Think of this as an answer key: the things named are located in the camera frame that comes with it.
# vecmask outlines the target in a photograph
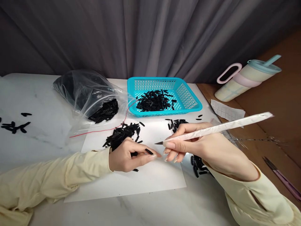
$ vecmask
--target hand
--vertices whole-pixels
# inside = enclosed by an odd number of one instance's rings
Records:
[[[211,127],[208,122],[180,124],[178,130],[169,138]],[[172,140],[165,145],[168,153],[166,161],[181,162],[186,152],[201,157],[215,171],[236,180],[254,181],[259,172],[247,156],[221,133],[214,133],[192,140]]]
[[[131,157],[131,153],[138,152],[138,156]],[[111,171],[130,172],[133,169],[143,166],[157,157],[162,157],[158,152],[144,144],[138,144],[127,137],[118,148],[109,154],[109,167]]]

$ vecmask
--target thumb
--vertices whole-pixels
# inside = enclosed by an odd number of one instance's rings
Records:
[[[140,155],[135,159],[132,159],[131,162],[131,166],[133,167],[133,169],[139,167],[139,166],[143,166],[153,160],[155,160],[157,158],[156,154],[153,155],[149,155],[149,154],[144,154],[144,155]]]
[[[168,142],[163,142],[163,146],[178,152],[189,152],[191,154],[194,154],[197,149],[197,147],[195,147],[195,144],[193,142],[181,141],[181,140],[171,140]]]

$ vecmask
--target teal straw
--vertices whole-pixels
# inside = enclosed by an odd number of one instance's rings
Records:
[[[263,64],[263,66],[265,66],[265,67],[268,67],[268,66],[270,66],[272,63],[274,63],[276,60],[278,60],[279,58],[281,57],[281,55],[275,55],[275,56],[273,56],[271,59],[269,59],[267,62],[265,62],[264,64]]]

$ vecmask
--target plastic wrap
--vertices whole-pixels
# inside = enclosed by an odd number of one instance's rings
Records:
[[[257,122],[260,122],[262,120],[265,120],[265,119],[268,119],[271,117],[273,117],[273,115],[270,112],[265,112],[265,113],[245,117],[242,119],[238,119],[235,121],[226,122],[226,123],[223,123],[223,124],[220,124],[217,126],[212,126],[212,127],[206,128],[206,129],[183,134],[183,135],[180,135],[177,137],[173,137],[168,140],[165,140],[164,143],[171,141],[171,140],[189,140],[189,139],[193,139],[193,138],[197,138],[197,137],[202,137],[202,136],[209,135],[212,133],[221,132],[224,130],[234,129],[234,128],[238,128],[241,126],[246,126],[246,125],[250,125],[253,123],[257,123]]]
[[[59,77],[53,83],[54,89],[73,106],[75,122],[70,136],[101,130],[101,127],[117,127],[123,123],[128,107],[136,101],[123,89],[111,84],[101,72],[94,70],[74,70]],[[105,103],[117,100],[118,110],[112,120],[95,123],[91,116]]]

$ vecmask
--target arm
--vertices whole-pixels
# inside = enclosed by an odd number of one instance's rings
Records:
[[[181,124],[172,137],[210,127],[210,123]],[[301,225],[298,208],[221,133],[166,144],[167,161],[182,161],[185,152],[203,159],[224,188],[231,213],[241,225]]]
[[[149,155],[145,148],[154,155]],[[131,152],[139,154],[131,158]],[[160,157],[153,149],[127,138],[112,153],[101,151],[75,153],[49,162],[22,166],[0,175],[0,225],[28,225],[32,207],[44,199],[55,202],[75,191],[81,184],[112,171],[129,172]]]

